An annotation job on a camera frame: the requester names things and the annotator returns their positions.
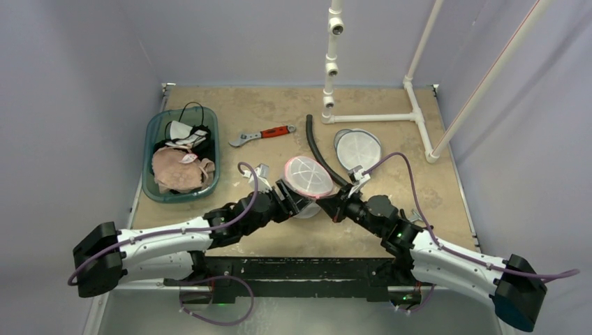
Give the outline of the pink trimmed mesh laundry bag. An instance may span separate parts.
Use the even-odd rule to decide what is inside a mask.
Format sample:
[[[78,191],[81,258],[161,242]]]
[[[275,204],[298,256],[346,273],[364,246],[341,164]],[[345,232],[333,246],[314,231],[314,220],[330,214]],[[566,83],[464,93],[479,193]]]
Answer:
[[[308,156],[296,156],[288,160],[283,168],[282,179],[292,191],[312,200],[295,216],[298,219],[308,219],[319,214],[321,208],[316,200],[330,195],[334,190],[327,170]]]

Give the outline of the white mesh laundry bag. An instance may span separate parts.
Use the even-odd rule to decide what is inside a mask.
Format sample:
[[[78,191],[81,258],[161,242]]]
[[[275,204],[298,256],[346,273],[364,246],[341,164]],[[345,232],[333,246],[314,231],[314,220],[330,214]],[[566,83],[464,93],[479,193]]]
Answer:
[[[334,149],[339,164],[345,170],[358,166],[363,169],[371,168],[383,155],[380,140],[361,128],[338,131],[334,136]]]

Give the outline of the pink lace bra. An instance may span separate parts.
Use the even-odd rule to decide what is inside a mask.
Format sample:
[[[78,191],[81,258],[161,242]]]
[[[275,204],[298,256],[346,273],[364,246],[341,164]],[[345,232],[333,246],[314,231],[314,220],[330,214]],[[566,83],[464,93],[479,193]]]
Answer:
[[[210,186],[214,181],[215,164],[189,151],[164,147],[152,156],[154,181],[160,193],[190,193]]]

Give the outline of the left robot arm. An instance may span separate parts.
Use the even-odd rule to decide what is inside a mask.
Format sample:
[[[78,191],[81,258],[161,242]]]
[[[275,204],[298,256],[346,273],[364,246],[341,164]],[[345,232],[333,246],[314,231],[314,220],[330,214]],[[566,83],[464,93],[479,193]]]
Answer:
[[[119,230],[113,222],[101,223],[74,247],[75,271],[68,285],[82,298],[152,278],[200,285],[208,276],[201,253],[236,244],[270,222],[282,223],[311,202],[279,180],[267,191],[177,224]]]

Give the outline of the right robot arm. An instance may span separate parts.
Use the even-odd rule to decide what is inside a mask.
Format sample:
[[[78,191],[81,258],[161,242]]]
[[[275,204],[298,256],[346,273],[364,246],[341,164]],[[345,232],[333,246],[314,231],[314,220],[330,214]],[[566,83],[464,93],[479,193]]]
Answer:
[[[316,203],[334,222],[348,218],[380,238],[380,245],[396,260],[392,275],[397,282],[415,279],[454,290],[492,308],[511,327],[534,330],[547,286],[525,258],[485,255],[433,238],[385,195],[364,201],[339,192]]]

